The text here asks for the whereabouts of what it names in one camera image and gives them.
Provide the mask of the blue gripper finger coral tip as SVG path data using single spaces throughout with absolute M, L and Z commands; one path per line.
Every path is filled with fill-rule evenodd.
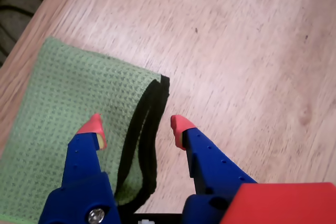
M 106 146 L 102 119 L 96 113 L 68 143 L 61 186 L 48 195 L 39 223 L 121 222 L 97 155 Z
M 255 180 L 187 118 L 171 116 L 171 128 L 176 146 L 186 151 L 196 191 L 185 202 L 181 222 L 220 223 L 240 186 Z

